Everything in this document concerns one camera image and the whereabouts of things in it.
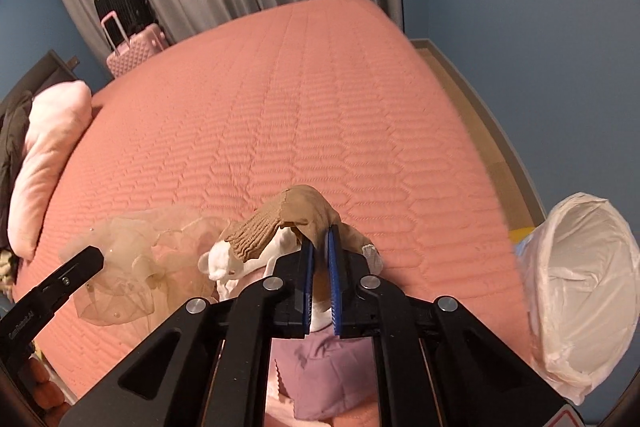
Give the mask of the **dark clothing pile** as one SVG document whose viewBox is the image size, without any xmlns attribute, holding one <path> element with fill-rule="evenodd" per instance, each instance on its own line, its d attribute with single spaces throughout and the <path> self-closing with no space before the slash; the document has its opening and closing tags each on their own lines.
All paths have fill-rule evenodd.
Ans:
<svg viewBox="0 0 640 427">
<path fill-rule="evenodd" d="M 8 219 L 32 110 L 32 92 L 15 95 L 1 109 L 1 249 L 9 248 Z"/>
</svg>

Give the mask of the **brown ribbed sock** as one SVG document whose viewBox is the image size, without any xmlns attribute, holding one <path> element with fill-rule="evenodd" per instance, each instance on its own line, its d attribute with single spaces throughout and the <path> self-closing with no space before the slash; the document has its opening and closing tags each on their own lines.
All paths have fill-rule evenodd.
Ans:
<svg viewBox="0 0 640 427">
<path fill-rule="evenodd" d="M 290 228 L 299 241 L 306 237 L 320 249 L 326 232 L 337 226 L 341 244 L 349 251 L 361 253 L 372 246 L 371 239 L 346 225 L 340 214 L 324 196 L 310 185 L 293 185 L 269 199 L 244 221 L 231 222 L 218 237 L 227 243 L 231 254 L 242 262 L 257 259 L 277 231 Z"/>
</svg>

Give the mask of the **beige tulle fabric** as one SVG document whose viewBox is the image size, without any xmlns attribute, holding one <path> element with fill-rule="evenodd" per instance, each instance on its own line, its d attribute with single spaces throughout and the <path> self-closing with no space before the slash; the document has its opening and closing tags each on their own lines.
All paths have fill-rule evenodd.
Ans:
<svg viewBox="0 0 640 427">
<path fill-rule="evenodd" d="M 77 316 L 96 326 L 132 323 L 149 332 L 186 300 L 214 297 L 216 283 L 198 260 L 228 223 L 183 205 L 96 222 L 60 254 L 67 261 L 93 246 L 104 257 L 103 269 L 73 295 Z"/>
</svg>

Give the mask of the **white cloth bundle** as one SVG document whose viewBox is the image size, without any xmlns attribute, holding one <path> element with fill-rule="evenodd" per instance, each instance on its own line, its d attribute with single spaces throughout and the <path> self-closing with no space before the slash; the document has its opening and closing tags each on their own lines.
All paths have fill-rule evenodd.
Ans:
<svg viewBox="0 0 640 427">
<path fill-rule="evenodd" d="M 218 241 L 210 251 L 198 259 L 198 271 L 206 274 L 217 286 L 219 300 L 228 300 L 239 295 L 240 290 L 248 285 L 250 274 L 257 272 L 263 277 L 272 274 L 276 260 L 284 255 L 299 250 L 299 240 L 291 228 L 279 229 L 267 246 L 260 251 L 257 259 L 241 261 L 232 256 L 231 245 Z M 367 259 L 368 267 L 374 275 L 381 274 L 383 260 L 375 246 L 368 242 L 360 247 L 360 253 Z M 312 333 L 325 329 L 332 322 L 329 297 L 320 300 L 312 297 L 310 331 Z"/>
</svg>

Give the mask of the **pink quilted mattress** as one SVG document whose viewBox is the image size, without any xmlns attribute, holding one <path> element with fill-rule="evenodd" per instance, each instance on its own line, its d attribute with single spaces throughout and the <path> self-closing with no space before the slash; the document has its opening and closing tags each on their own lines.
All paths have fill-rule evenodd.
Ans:
<svg viewBox="0 0 640 427">
<path fill-rule="evenodd" d="M 439 73 L 369 0 L 312 0 L 186 39 L 90 98 L 49 182 L 24 296 L 99 221 L 186 205 L 224 221 L 315 187 L 406 293 L 457 297 L 520 357 L 530 337 L 502 206 Z"/>
</svg>

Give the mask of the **black suitcase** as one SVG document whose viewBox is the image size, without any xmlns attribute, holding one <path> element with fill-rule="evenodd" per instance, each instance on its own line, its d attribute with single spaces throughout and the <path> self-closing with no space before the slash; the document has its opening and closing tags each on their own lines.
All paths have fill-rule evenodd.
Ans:
<svg viewBox="0 0 640 427">
<path fill-rule="evenodd" d="M 150 0 L 94 0 L 94 7 L 99 20 L 115 12 L 128 37 L 158 23 Z"/>
</svg>

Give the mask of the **trash bin with white bag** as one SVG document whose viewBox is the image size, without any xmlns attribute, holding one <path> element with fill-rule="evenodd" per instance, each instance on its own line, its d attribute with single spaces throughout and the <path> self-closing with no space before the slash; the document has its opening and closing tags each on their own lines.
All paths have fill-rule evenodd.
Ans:
<svg viewBox="0 0 640 427">
<path fill-rule="evenodd" d="M 628 350 L 639 321 L 639 246 L 605 198 L 576 193 L 515 246 L 535 371 L 582 404 Z"/>
</svg>

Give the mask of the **lilac cloth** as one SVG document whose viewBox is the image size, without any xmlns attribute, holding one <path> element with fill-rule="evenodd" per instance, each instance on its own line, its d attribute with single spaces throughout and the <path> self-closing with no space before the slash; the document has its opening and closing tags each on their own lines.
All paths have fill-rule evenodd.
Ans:
<svg viewBox="0 0 640 427">
<path fill-rule="evenodd" d="M 328 421 L 378 394 L 369 338 L 341 339 L 327 327 L 304 339 L 275 339 L 271 363 L 298 421 Z"/>
</svg>

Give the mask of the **dark headboard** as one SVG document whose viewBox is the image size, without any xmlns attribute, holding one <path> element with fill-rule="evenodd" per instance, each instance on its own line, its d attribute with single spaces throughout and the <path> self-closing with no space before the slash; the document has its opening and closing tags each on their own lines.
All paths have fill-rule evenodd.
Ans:
<svg viewBox="0 0 640 427">
<path fill-rule="evenodd" d="M 14 103 L 22 94 L 29 92 L 38 94 L 54 84 L 78 80 L 73 69 L 67 65 L 53 50 L 49 50 L 40 60 L 17 81 L 1 102 L 1 114 Z"/>
</svg>

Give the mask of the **pink suitcase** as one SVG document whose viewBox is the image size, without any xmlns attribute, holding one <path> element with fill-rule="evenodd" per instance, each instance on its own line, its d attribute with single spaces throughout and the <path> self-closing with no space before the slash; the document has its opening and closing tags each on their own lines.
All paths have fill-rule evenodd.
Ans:
<svg viewBox="0 0 640 427">
<path fill-rule="evenodd" d="M 115 44 L 107 31 L 107 22 L 113 22 L 116 25 L 122 37 L 121 44 Z M 114 78 L 127 74 L 131 69 L 169 48 L 169 42 L 163 29 L 156 23 L 146 26 L 142 31 L 129 37 L 126 35 L 116 12 L 111 11 L 102 18 L 101 27 L 113 49 L 106 58 L 106 64 Z"/>
</svg>

